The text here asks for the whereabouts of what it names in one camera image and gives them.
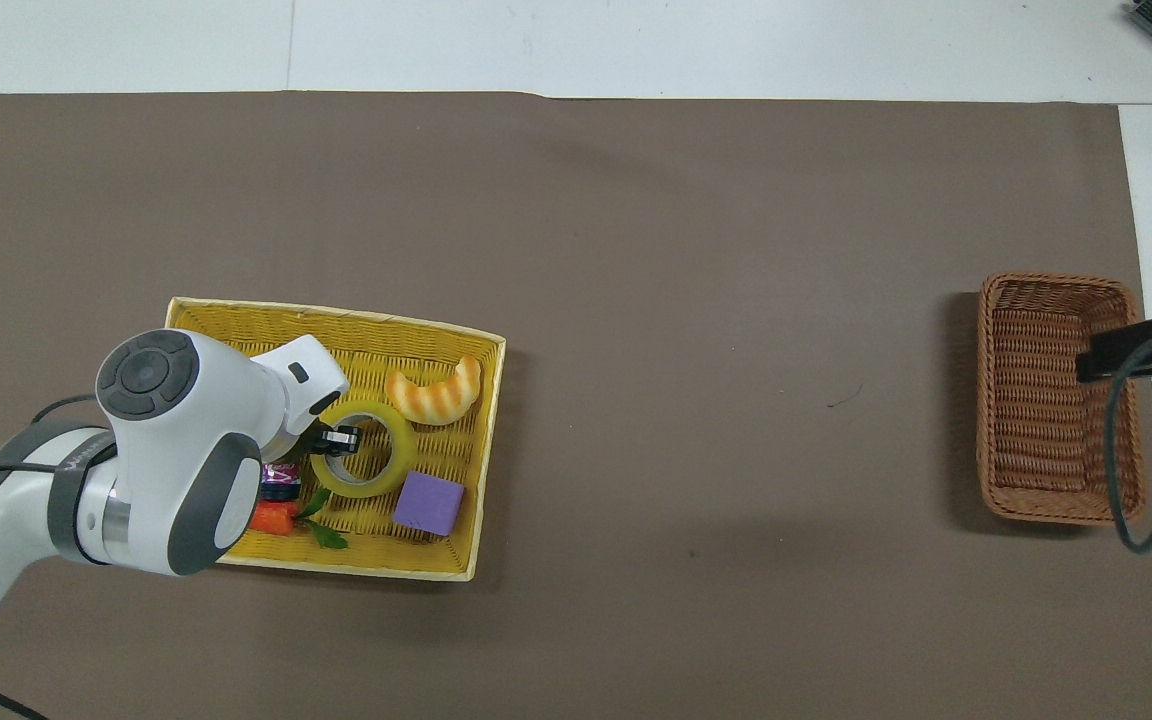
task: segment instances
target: toy croissant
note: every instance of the toy croissant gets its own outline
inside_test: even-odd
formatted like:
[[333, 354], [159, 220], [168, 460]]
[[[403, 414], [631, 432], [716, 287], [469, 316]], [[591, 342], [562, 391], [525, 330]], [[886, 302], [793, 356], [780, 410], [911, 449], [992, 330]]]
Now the toy croissant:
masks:
[[403, 418], [425, 425], [449, 425], [468, 414], [479, 397], [483, 366], [473, 357], [461, 357], [456, 372], [445, 381], [420, 387], [394, 370], [385, 378], [385, 395]]

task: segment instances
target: roll of tape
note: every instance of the roll of tape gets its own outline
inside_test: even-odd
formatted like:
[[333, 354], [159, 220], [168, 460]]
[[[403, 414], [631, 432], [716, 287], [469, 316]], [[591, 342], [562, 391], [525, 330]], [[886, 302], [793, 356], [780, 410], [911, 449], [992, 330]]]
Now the roll of tape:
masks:
[[320, 420], [338, 429], [340, 425], [356, 425], [361, 420], [378, 420], [389, 433], [389, 462], [374, 478], [361, 479], [346, 470], [340, 457], [311, 455], [310, 465], [325, 488], [340, 497], [378, 497], [401, 486], [407, 471], [416, 462], [416, 430], [407, 418], [384, 402], [355, 400], [332, 407], [319, 416]]

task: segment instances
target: brown tabletop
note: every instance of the brown tabletop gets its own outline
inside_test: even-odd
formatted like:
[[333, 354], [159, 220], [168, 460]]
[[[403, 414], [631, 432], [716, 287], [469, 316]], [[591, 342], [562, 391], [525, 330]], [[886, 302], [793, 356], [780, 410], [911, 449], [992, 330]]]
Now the brown tabletop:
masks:
[[1138, 287], [1114, 108], [0, 97], [0, 442], [173, 295], [509, 341], [473, 582], [51, 559], [0, 606], [0, 689], [73, 719], [1152, 717], [1152, 555], [980, 501], [996, 270]]

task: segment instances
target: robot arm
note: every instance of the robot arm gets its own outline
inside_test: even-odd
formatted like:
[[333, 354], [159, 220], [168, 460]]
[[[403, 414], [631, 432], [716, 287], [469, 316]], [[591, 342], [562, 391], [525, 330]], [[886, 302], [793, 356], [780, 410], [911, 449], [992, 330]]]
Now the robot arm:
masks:
[[47, 418], [0, 450], [0, 601], [20, 571], [61, 555], [189, 575], [238, 540], [262, 462], [296, 446], [349, 382], [314, 338], [249, 359], [205, 334], [160, 329], [106, 357], [109, 429]]

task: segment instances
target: purple block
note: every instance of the purple block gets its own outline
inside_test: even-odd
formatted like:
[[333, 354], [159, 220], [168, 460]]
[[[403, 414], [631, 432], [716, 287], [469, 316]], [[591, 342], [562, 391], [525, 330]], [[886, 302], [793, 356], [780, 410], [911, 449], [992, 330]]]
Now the purple block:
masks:
[[456, 514], [464, 495], [465, 488], [456, 483], [412, 470], [407, 473], [403, 491], [397, 495], [394, 523], [447, 537], [456, 526]]

